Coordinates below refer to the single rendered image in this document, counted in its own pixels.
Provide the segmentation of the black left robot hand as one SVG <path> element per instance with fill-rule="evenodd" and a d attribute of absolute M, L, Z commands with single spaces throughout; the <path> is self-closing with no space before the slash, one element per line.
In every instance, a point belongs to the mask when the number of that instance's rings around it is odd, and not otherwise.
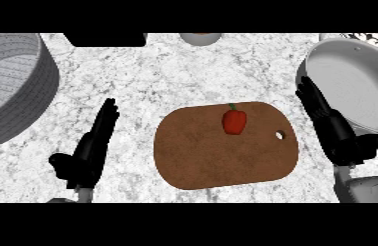
<path fill-rule="evenodd" d="M 78 141 L 74 154 L 54 153 L 48 157 L 56 177 L 66 181 L 68 189 L 93 189 L 99 182 L 118 117 L 115 100 L 108 98 L 97 112 L 91 130 Z"/>

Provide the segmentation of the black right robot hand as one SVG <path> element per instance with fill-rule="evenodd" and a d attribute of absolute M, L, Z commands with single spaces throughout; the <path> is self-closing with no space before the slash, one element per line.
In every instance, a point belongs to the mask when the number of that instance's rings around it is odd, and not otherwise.
<path fill-rule="evenodd" d="M 301 77 L 295 95 L 305 113 L 329 161 L 336 166 L 361 165 L 376 157 L 378 134 L 357 136 L 338 110 L 332 109 L 323 94 L 307 76 Z"/>

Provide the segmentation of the red bell pepper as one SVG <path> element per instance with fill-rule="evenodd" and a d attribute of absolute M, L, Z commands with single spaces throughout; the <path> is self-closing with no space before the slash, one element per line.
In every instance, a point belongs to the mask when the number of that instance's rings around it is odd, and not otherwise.
<path fill-rule="evenodd" d="M 246 125 L 246 113 L 236 109 L 233 103 L 229 104 L 230 109 L 223 114 L 221 125 L 224 133 L 239 135 Z"/>

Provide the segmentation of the brown wooden cutting board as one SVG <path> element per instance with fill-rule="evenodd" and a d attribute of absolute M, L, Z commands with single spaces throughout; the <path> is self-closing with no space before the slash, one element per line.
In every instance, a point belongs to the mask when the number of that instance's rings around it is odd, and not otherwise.
<path fill-rule="evenodd" d="M 237 135 L 226 134 L 221 125 L 230 109 L 246 113 Z M 298 161 L 289 121 L 263 102 L 180 108 L 158 125 L 153 159 L 161 177 L 183 190 L 277 180 Z"/>

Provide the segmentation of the grey round basin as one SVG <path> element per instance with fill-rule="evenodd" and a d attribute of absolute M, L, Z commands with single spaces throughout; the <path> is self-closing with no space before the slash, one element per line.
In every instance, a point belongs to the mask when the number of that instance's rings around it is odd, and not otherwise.
<path fill-rule="evenodd" d="M 59 87 L 59 69 L 38 33 L 0 33 L 0 144 L 43 115 Z"/>

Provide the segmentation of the speckled dark object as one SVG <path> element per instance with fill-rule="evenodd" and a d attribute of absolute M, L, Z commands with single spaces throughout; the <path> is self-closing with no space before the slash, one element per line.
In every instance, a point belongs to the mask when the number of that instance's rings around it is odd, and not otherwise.
<path fill-rule="evenodd" d="M 345 33 L 344 36 L 378 46 L 378 33 Z"/>

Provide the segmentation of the black flat appliance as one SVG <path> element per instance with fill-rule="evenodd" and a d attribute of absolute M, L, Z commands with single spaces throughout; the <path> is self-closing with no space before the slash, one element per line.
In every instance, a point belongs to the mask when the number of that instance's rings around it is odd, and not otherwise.
<path fill-rule="evenodd" d="M 65 33 L 75 47 L 143 47 L 146 36 L 146 33 Z"/>

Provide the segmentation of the grey round bowl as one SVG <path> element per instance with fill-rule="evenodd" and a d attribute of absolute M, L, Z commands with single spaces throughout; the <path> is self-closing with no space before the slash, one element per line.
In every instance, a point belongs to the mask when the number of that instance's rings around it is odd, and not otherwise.
<path fill-rule="evenodd" d="M 183 41 L 193 46 L 208 46 L 214 44 L 221 38 L 220 33 L 181 33 L 180 37 Z"/>

